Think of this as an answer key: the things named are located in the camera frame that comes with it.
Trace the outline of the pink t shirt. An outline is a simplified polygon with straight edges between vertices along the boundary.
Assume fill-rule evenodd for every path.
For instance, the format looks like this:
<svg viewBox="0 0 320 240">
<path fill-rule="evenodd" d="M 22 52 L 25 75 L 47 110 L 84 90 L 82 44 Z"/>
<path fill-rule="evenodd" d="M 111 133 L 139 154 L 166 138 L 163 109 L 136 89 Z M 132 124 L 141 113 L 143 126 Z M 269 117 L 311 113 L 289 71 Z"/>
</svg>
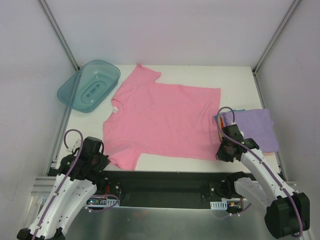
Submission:
<svg viewBox="0 0 320 240">
<path fill-rule="evenodd" d="M 137 65 L 111 99 L 103 124 L 110 161 L 134 170 L 142 154 L 213 161 L 220 145 L 214 116 L 221 90 L 159 83 L 160 72 Z"/>
</svg>

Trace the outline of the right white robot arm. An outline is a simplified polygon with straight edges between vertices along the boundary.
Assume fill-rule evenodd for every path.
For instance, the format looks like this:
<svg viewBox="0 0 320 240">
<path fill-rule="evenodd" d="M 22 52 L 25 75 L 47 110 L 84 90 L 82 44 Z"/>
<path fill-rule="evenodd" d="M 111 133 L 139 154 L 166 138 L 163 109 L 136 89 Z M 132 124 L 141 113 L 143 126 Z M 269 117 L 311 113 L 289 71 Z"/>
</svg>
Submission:
<svg viewBox="0 0 320 240">
<path fill-rule="evenodd" d="M 228 199 L 240 195 L 259 208 L 274 238 L 302 237 L 310 228 L 308 196 L 294 190 L 273 171 L 258 144 L 252 138 L 245 139 L 236 124 L 219 127 L 218 131 L 222 137 L 216 158 L 224 162 L 241 162 L 257 183 L 239 171 L 229 175 L 216 188 L 216 193 Z"/>
</svg>

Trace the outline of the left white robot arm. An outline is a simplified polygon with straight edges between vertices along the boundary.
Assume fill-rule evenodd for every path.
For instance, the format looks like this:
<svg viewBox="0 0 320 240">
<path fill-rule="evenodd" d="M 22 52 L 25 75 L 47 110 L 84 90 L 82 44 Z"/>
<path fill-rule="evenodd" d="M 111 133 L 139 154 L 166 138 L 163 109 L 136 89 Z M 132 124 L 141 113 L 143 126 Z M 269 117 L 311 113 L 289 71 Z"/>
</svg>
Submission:
<svg viewBox="0 0 320 240">
<path fill-rule="evenodd" d="M 110 163 L 104 144 L 86 137 L 71 154 L 62 158 L 53 188 L 41 211 L 17 234 L 19 240 L 63 240 L 68 229 L 94 194 L 105 193 L 103 170 Z"/>
</svg>

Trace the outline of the teal folded t shirt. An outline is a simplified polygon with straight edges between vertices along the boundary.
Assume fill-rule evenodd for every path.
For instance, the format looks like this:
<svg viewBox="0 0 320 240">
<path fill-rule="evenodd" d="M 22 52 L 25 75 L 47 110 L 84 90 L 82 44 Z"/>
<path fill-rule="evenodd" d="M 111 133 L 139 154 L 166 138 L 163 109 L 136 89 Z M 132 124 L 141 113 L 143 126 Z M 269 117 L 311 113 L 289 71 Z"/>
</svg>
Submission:
<svg viewBox="0 0 320 240">
<path fill-rule="evenodd" d="M 246 109 L 234 109 L 234 112 L 245 111 Z"/>
</svg>

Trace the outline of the purple folded t shirt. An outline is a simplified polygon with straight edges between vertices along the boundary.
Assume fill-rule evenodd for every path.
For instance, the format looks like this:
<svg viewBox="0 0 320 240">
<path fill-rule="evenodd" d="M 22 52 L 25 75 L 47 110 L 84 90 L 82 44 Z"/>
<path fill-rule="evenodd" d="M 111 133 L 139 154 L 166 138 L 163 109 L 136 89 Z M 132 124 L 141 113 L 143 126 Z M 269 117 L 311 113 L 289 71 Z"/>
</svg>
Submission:
<svg viewBox="0 0 320 240">
<path fill-rule="evenodd" d="M 263 153 L 276 153 L 279 150 L 269 109 L 227 111 L 221 113 L 220 116 L 227 126 L 237 124 L 243 137 L 252 138 Z"/>
</svg>

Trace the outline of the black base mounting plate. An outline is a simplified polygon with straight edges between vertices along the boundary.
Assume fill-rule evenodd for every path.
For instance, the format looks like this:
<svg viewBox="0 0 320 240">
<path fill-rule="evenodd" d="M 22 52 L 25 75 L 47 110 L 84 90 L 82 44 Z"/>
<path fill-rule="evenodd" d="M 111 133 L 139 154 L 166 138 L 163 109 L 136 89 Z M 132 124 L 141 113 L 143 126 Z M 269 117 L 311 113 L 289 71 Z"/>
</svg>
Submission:
<svg viewBox="0 0 320 240">
<path fill-rule="evenodd" d="M 209 209 L 211 202 L 239 199 L 227 172 L 107 170 L 90 174 L 96 193 L 118 197 L 121 207 Z"/>
</svg>

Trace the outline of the teal plastic tub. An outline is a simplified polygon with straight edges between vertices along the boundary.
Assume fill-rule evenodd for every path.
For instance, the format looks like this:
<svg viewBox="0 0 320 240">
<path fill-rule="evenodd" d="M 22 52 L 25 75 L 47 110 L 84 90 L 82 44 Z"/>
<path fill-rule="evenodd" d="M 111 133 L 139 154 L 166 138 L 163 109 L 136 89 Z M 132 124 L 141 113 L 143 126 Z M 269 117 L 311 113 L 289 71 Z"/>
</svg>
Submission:
<svg viewBox="0 0 320 240">
<path fill-rule="evenodd" d="M 90 113 L 117 86 L 121 72 L 115 65 L 96 59 L 88 62 L 57 91 L 57 98 L 81 113 Z"/>
</svg>

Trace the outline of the front aluminium frame rail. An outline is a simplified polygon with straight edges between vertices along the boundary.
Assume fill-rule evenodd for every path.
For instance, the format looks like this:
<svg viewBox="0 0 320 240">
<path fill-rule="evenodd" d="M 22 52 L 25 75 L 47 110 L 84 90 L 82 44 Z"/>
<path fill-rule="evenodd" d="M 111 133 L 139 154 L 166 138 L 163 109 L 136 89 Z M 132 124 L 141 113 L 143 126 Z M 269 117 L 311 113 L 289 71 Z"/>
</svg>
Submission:
<svg viewBox="0 0 320 240">
<path fill-rule="evenodd" d="M 48 197 L 55 185 L 55 176 L 38 176 L 35 179 L 31 195 Z"/>
</svg>

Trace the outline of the right aluminium frame post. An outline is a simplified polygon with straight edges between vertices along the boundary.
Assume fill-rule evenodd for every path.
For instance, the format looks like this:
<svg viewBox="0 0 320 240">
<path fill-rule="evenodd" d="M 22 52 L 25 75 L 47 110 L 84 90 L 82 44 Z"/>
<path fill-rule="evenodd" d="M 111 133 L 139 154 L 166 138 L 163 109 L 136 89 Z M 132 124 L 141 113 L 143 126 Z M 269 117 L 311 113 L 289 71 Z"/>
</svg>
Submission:
<svg viewBox="0 0 320 240">
<path fill-rule="evenodd" d="M 277 26 L 275 32 L 273 33 L 272 37 L 268 41 L 265 49 L 263 50 L 258 62 L 256 63 L 255 67 L 252 69 L 252 73 L 254 76 L 257 75 L 258 71 L 264 64 L 265 60 L 267 59 L 268 55 L 271 53 L 273 48 L 275 47 L 277 41 L 282 36 L 283 32 L 285 31 L 287 25 L 289 24 L 290 20 L 294 16 L 297 9 L 300 7 L 303 0 L 293 0 L 288 9 L 286 10 L 284 16 L 282 17 L 281 21 L 279 22 L 279 25 Z"/>
</svg>

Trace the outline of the aluminium frame post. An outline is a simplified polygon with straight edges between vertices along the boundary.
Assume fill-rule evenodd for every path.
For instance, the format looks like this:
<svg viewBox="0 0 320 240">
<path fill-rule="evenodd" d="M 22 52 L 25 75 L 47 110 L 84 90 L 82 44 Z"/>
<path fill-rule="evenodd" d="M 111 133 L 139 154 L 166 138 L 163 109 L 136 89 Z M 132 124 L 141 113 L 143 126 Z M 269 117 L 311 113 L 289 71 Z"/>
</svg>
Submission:
<svg viewBox="0 0 320 240">
<path fill-rule="evenodd" d="M 275 32 L 273 33 L 272 37 L 268 41 L 265 49 L 263 50 L 258 62 L 256 63 L 255 67 L 252 69 L 252 73 L 254 76 L 257 75 L 258 71 L 264 64 L 265 60 L 267 59 L 268 55 L 271 53 L 273 48 L 275 47 L 277 41 L 282 36 L 283 32 L 285 31 L 287 25 L 289 24 L 290 20 L 294 16 L 297 9 L 300 7 L 303 0 L 293 0 L 288 9 L 286 10 L 284 16 L 282 17 L 281 21 L 279 22 L 279 25 L 277 26 Z"/>
<path fill-rule="evenodd" d="M 72 68 L 75 71 L 78 71 L 80 69 L 80 66 L 77 63 L 77 60 L 74 57 L 48 2 L 46 0 L 37 0 L 37 2 L 39 4 L 41 10 L 43 11 L 45 17 L 47 18 L 55 36 L 57 37 L 67 59 L 69 60 L 71 66 L 72 66 Z"/>
</svg>

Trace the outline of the left aluminium frame post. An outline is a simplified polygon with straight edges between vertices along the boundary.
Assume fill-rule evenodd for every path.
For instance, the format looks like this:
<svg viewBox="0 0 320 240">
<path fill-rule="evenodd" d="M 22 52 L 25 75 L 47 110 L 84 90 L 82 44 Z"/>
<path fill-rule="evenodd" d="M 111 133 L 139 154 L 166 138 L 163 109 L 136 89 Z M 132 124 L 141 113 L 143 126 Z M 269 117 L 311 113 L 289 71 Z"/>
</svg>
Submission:
<svg viewBox="0 0 320 240">
<path fill-rule="evenodd" d="M 37 2 L 39 4 L 41 10 L 43 11 L 45 17 L 47 18 L 55 36 L 57 37 L 67 59 L 69 60 L 71 66 L 72 66 L 72 68 L 75 71 L 78 71 L 80 69 L 80 66 L 77 63 L 77 60 L 74 57 L 48 2 L 46 0 L 37 0 Z"/>
</svg>

